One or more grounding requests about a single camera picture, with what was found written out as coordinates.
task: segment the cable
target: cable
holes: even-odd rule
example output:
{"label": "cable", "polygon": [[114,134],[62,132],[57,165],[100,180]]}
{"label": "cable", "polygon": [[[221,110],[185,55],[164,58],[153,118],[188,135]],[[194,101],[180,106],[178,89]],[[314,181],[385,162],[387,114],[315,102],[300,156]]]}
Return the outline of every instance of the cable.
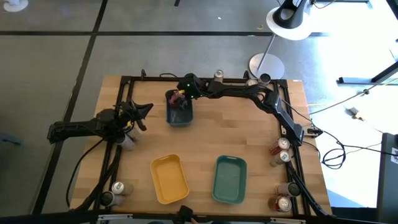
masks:
{"label": "cable", "polygon": [[161,73],[161,74],[159,75],[159,77],[162,77],[162,76],[164,76],[164,75],[171,75],[171,76],[173,76],[173,77],[175,77],[175,78],[178,78],[178,76],[174,75],[173,73]]}
{"label": "cable", "polygon": [[[287,106],[289,106],[292,110],[294,110],[298,115],[300,115],[301,117],[303,117],[303,118],[305,118],[306,120],[310,121],[312,125],[314,125],[316,128],[318,128],[318,127],[313,123],[313,121],[312,121],[311,119],[308,119],[307,117],[305,117],[304,115],[302,115],[301,113],[299,113],[295,108],[292,107],[292,105],[290,105],[290,104],[289,104],[288,102],[286,102],[285,100],[282,100],[282,101],[283,101]],[[330,169],[340,169],[340,167],[343,165],[344,161],[346,160],[346,155],[347,155],[347,154],[352,153],[352,152],[357,152],[357,151],[359,151],[359,150],[361,150],[361,149],[367,149],[367,150],[370,150],[370,151],[379,152],[379,153],[381,153],[381,154],[396,156],[396,154],[392,154],[392,153],[389,153],[389,152],[381,152],[381,151],[377,151],[377,150],[375,150],[375,149],[370,149],[370,148],[369,148],[369,147],[372,147],[372,146],[377,146],[377,145],[379,145],[379,144],[381,144],[381,143],[377,143],[377,144],[374,144],[374,145],[371,145],[371,146],[368,146],[368,147],[350,146],[350,145],[345,145],[345,144],[341,143],[340,140],[339,140],[338,138],[336,138],[334,135],[330,134],[329,132],[327,132],[327,131],[325,131],[325,130],[323,130],[323,132],[326,133],[326,134],[328,134],[328,135],[331,136],[332,138],[336,139],[336,143],[337,143],[338,145],[341,146],[341,148],[336,148],[336,149],[331,149],[331,150],[329,150],[329,151],[323,156],[323,158],[322,158],[321,163],[322,163],[323,165],[327,166],[327,168],[330,168]],[[318,153],[319,153],[319,155],[320,155],[320,151],[319,151],[319,149],[318,149],[315,145],[313,145],[313,144],[311,144],[311,143],[309,143],[309,142],[304,142],[304,143],[313,146],[313,147],[318,151]],[[347,152],[347,153],[346,153],[345,147],[355,147],[355,148],[359,148],[359,149],[356,150],[356,151],[351,151],[351,152]],[[339,156],[336,156],[336,157],[332,157],[332,158],[328,158],[328,159],[326,158],[327,155],[328,155],[329,153],[331,153],[331,152],[333,152],[333,151],[337,151],[337,150],[342,150],[343,153],[340,154]],[[333,159],[337,159],[337,158],[340,158],[340,157],[343,157],[340,163],[337,163],[337,164],[329,164],[329,163],[326,163],[326,162],[328,162],[328,161],[332,161]]]}
{"label": "cable", "polygon": [[334,3],[336,0],[333,0],[332,2],[330,2],[329,4],[327,4],[326,6],[322,6],[322,7],[318,7],[316,4],[315,4],[315,1],[314,1],[314,3],[313,3],[313,5],[316,7],[316,8],[318,8],[318,9],[323,9],[323,8],[325,8],[325,7],[327,7],[327,6],[330,6],[332,3]]}
{"label": "cable", "polygon": [[[398,78],[395,78],[395,79],[393,79],[393,80],[391,80],[391,81],[389,81],[389,82],[387,82],[387,83],[383,83],[383,86],[385,86],[385,85],[387,85],[387,84],[389,84],[389,83],[392,83],[392,82],[395,81],[395,80],[398,80]],[[362,92],[357,93],[357,94],[355,94],[354,96],[351,96],[351,97],[349,97],[349,98],[347,98],[347,99],[345,99],[345,100],[343,100],[343,101],[341,101],[341,102],[335,103],[334,105],[328,106],[327,108],[323,108],[323,109],[318,110],[318,111],[316,111],[316,112],[312,112],[312,113],[310,113],[310,115],[313,115],[313,114],[322,112],[322,111],[324,111],[324,110],[327,110],[327,109],[329,109],[329,108],[332,108],[332,107],[334,107],[334,106],[337,106],[337,105],[339,105],[339,104],[342,104],[342,103],[344,103],[344,102],[346,102],[346,101],[348,101],[348,100],[350,100],[350,99],[352,99],[352,98],[354,98],[354,97],[357,97],[357,96],[359,96],[359,95],[361,95],[361,94],[369,94],[369,90],[373,89],[374,87],[376,87],[376,86],[378,86],[378,85],[380,85],[380,84],[382,84],[382,83],[377,83],[377,84],[373,85],[371,88],[364,89]]]}
{"label": "cable", "polygon": [[71,184],[72,184],[73,177],[75,176],[77,167],[79,166],[81,160],[83,160],[83,158],[84,158],[85,156],[87,156],[87,154],[89,154],[95,147],[97,147],[97,146],[98,146],[99,144],[101,144],[101,142],[103,142],[103,141],[104,141],[104,139],[101,139],[101,140],[99,140],[94,146],[92,146],[91,148],[89,148],[89,149],[80,157],[79,161],[77,162],[77,164],[76,164],[76,166],[75,166],[75,169],[73,170],[72,176],[70,177],[69,184],[68,184],[68,188],[67,188],[67,193],[66,193],[66,195],[65,195],[65,199],[66,199],[66,201],[67,201],[68,207],[70,207],[70,202],[69,202],[69,190],[70,190],[70,186],[71,186]]}

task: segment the white lamp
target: white lamp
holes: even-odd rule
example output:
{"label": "white lamp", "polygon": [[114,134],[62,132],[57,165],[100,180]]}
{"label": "white lamp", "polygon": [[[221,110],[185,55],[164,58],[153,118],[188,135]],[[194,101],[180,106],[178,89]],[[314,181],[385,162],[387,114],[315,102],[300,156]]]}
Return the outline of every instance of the white lamp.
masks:
{"label": "white lamp", "polygon": [[7,12],[19,12],[26,8],[27,0],[6,0],[4,3],[4,9]]}

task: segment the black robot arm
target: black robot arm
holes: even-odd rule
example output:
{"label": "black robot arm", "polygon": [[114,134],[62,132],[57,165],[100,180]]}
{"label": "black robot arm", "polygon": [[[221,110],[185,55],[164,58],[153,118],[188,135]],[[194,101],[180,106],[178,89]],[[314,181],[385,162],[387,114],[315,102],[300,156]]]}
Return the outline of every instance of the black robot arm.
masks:
{"label": "black robot arm", "polygon": [[89,121],[57,121],[50,126],[47,139],[50,143],[77,136],[100,136],[107,140],[109,138],[117,139],[124,136],[125,132],[128,131],[128,129],[126,130],[126,126],[129,123],[137,123],[141,130],[146,130],[142,119],[147,116],[153,107],[152,103],[137,105],[135,102],[129,101],[122,102],[116,106],[122,109],[121,113],[118,113],[118,110],[105,109]]}
{"label": "black robot arm", "polygon": [[268,89],[262,83],[243,86],[225,85],[218,80],[202,81],[196,75],[189,73],[182,78],[177,88],[183,90],[188,98],[221,98],[223,96],[233,96],[249,98],[256,106],[266,113],[273,114],[287,131],[287,139],[295,146],[301,146],[304,136],[303,127],[294,123],[292,118],[282,107],[280,95]]}

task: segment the green tray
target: green tray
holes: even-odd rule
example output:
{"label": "green tray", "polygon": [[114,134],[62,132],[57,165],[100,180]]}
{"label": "green tray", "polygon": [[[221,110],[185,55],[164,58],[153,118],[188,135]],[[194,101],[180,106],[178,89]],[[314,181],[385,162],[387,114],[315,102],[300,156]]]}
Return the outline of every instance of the green tray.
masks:
{"label": "green tray", "polygon": [[242,203],[246,194],[246,162],[234,156],[217,159],[213,198],[219,202]]}

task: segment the gray floor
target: gray floor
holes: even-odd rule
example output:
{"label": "gray floor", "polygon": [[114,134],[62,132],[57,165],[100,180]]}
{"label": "gray floor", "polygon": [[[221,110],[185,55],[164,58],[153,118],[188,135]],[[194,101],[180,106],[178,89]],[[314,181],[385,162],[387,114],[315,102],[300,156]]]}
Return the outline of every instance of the gray floor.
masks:
{"label": "gray floor", "polygon": [[[259,31],[259,24],[265,26],[263,12],[277,6],[275,1],[182,0],[178,8],[173,7],[173,3],[171,0],[109,1],[100,30]],[[99,0],[30,1],[25,11],[0,13],[0,30],[90,31],[100,4]],[[335,4],[328,10],[338,12],[339,8],[342,10],[355,5],[363,11],[361,15],[372,12],[364,4],[353,3]],[[324,21],[332,19],[322,16]],[[349,14],[341,13],[341,17],[344,16]],[[384,41],[373,35],[362,35],[361,38],[339,35],[335,28],[331,26],[329,29],[336,33],[331,37],[310,37],[301,41],[277,37],[270,50],[284,62],[284,78],[304,81],[312,111],[364,88],[338,86],[336,78],[372,77],[394,63]],[[265,26],[262,31],[268,31],[268,28]],[[24,147],[1,144],[0,200],[7,206],[0,208],[0,216],[26,214],[31,210],[50,155],[47,130],[51,123],[63,116],[88,39],[74,36],[0,36],[0,105],[3,108],[0,112],[0,131],[19,136],[25,142]],[[216,69],[222,69],[227,77],[241,77],[249,58],[262,52],[268,41],[269,37],[97,37],[72,120],[92,118],[104,75],[138,75],[144,68],[148,75],[172,72],[182,76],[193,72],[201,77],[210,77]],[[384,106],[390,103],[382,104],[379,99],[396,92],[396,87],[380,87],[372,91],[369,95],[372,97],[364,98],[365,103],[357,103],[373,105],[376,102],[378,108],[391,110]],[[336,134],[345,144],[368,146],[379,141],[379,133],[368,125],[351,120],[343,107],[316,114],[313,118],[320,127]],[[398,124],[398,121],[385,119],[373,122],[377,125]],[[397,132],[384,126],[380,129]],[[351,138],[353,133],[361,133],[362,137]],[[44,212],[67,210],[67,182],[81,156],[84,141],[84,138],[75,138],[65,142]],[[322,153],[334,147],[332,139],[325,135],[317,139],[317,144]],[[377,156],[371,152],[356,152],[348,156],[344,169],[332,171],[324,167],[326,186],[360,205],[374,206]],[[366,181],[364,174],[371,176],[369,181]],[[372,183],[368,188],[360,188],[368,182]],[[361,195],[366,190],[373,192],[371,196]]]}

